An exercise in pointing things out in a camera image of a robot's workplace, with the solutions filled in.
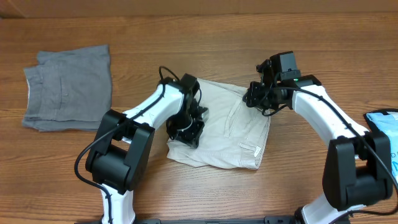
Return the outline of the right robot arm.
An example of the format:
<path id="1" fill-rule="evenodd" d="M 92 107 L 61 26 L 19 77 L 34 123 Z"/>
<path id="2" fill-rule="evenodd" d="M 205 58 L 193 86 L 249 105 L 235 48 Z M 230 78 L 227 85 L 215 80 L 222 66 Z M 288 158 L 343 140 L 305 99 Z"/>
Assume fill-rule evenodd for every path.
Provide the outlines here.
<path id="1" fill-rule="evenodd" d="M 256 65 L 261 80 L 251 82 L 243 101 L 268 116 L 289 108 L 303 117 L 328 150 L 322 194 L 293 215 L 265 217 L 265 223 L 349 223 L 355 214 L 389 216 L 397 213 L 367 210 L 391 198 L 397 181 L 391 172 L 391 142 L 377 128 L 353 121 L 328 96 L 314 75 L 302 75 L 292 51 Z"/>

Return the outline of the beige shorts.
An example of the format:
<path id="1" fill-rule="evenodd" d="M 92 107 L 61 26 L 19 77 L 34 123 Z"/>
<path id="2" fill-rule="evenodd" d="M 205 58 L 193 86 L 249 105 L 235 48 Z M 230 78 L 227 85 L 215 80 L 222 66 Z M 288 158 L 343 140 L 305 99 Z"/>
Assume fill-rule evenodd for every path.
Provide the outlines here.
<path id="1" fill-rule="evenodd" d="M 196 149 L 168 140 L 171 160 L 192 167 L 258 169 L 266 149 L 271 119 L 243 101 L 246 88 L 199 79 L 200 104 L 209 109 L 209 118 Z"/>

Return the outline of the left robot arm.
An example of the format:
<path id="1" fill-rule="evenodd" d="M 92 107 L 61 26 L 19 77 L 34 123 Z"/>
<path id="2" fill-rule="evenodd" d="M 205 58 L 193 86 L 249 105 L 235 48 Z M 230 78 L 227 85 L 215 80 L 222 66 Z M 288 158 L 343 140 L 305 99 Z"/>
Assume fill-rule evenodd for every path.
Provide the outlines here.
<path id="1" fill-rule="evenodd" d="M 155 131 L 163 124 L 172 140 L 192 148 L 199 145 L 208 108 L 200 106 L 195 95 L 201 92 L 196 77 L 161 78 L 156 91 L 135 108 L 119 113 L 109 110 L 103 116 L 94 141 L 78 156 L 86 156 L 88 180 L 83 182 L 100 189 L 103 216 L 99 223 L 134 223 L 133 191 L 144 175 Z"/>

